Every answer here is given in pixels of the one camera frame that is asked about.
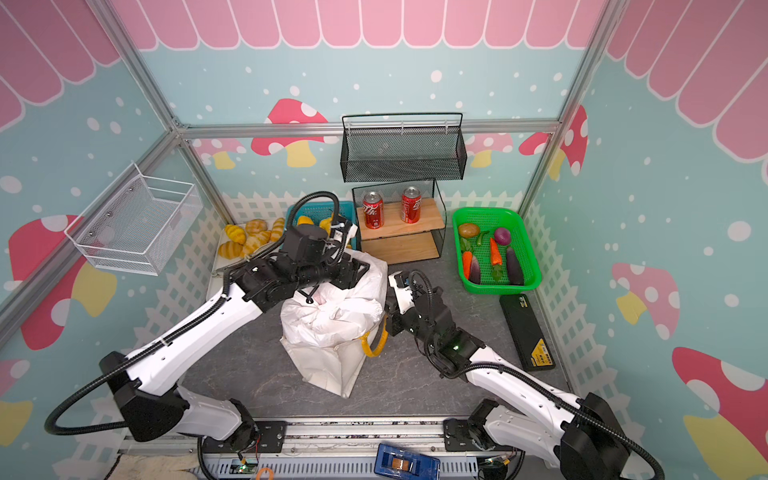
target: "black case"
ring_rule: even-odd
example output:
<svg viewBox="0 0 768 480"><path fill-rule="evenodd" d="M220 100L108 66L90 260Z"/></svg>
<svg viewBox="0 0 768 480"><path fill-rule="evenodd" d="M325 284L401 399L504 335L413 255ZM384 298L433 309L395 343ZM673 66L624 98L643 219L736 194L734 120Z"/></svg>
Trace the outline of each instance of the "black case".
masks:
<svg viewBox="0 0 768 480"><path fill-rule="evenodd" d="M551 370L556 367L552 351L541 332L538 320L523 294L502 295L499 299L507 319L509 332L518 350L520 363L526 372Z"/></svg>

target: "yellow bag handle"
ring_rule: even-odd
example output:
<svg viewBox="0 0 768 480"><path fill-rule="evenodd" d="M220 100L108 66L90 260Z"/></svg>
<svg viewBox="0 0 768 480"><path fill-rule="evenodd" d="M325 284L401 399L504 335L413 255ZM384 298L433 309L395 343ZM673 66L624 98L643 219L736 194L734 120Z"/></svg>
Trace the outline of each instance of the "yellow bag handle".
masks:
<svg viewBox="0 0 768 480"><path fill-rule="evenodd" d="M360 337L360 342L362 343L362 351L367 356L374 357L379 356L379 354L384 350L384 344L386 343L386 340L389 338L389 332L386 331L386 317L387 315L384 315L384 321L382 322L382 327L384 328L384 331L382 331L382 335L379 338L379 345L376 346L376 349L371 351L371 346L368 345L368 334L370 332L366 332L365 335Z"/></svg>

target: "beige cloth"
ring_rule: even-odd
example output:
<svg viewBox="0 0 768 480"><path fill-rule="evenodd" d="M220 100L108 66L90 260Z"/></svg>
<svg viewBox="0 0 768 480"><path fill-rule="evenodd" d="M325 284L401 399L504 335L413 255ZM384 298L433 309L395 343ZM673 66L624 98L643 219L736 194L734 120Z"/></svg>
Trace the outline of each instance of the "beige cloth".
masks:
<svg viewBox="0 0 768 480"><path fill-rule="evenodd" d="M197 480L196 476L184 471L197 466L199 465L196 455L182 457L123 455L109 480L158 480L159 478Z"/></svg>

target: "blue plastic basket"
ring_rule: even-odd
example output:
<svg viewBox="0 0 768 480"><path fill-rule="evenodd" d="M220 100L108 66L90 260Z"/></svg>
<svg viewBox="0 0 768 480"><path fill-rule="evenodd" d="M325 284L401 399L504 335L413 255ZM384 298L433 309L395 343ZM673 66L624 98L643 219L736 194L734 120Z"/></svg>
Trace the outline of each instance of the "blue plastic basket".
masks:
<svg viewBox="0 0 768 480"><path fill-rule="evenodd" d="M293 210L293 205L288 207L286 218L290 215L291 210ZM315 225L319 225L321 221L333 215L333 202L308 202L296 212L293 221L295 222L302 215L311 218ZM339 202L339 215L347 220L351 220L357 225L357 222L355 222L355 204L353 202L349 200L341 200ZM357 250L357 239L352 238L351 243L352 249Z"/></svg>

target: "green basket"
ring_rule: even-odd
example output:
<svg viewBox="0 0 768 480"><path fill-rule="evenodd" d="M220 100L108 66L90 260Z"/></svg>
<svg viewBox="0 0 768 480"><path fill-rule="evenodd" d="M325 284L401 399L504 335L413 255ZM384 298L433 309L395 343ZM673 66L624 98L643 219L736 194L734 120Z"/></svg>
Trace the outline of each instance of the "green basket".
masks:
<svg viewBox="0 0 768 480"><path fill-rule="evenodd" d="M462 223L474 223L480 227L480 231L488 230L489 234L483 237L482 245L479 247L472 241L474 255L480 263L480 281L481 285L472 283L464 278L462 269L462 248L458 239L458 226ZM498 282L491 278L491 243L494 231L499 227L505 227L511 233L512 242L510 247L515 249L518 256L520 267L525 277L525 285L510 285L507 278L506 256L502 253L504 264L504 276ZM458 276L464 282L464 288L470 293L480 293L485 295L511 295L527 290L534 290L541 283L541 270L538 268L536 255L533 252L531 241L528 239L528 233L525 231L525 225L520 215L506 208L490 207L465 207L459 208L453 214L453 237L456 242L456 259L458 261Z"/></svg>

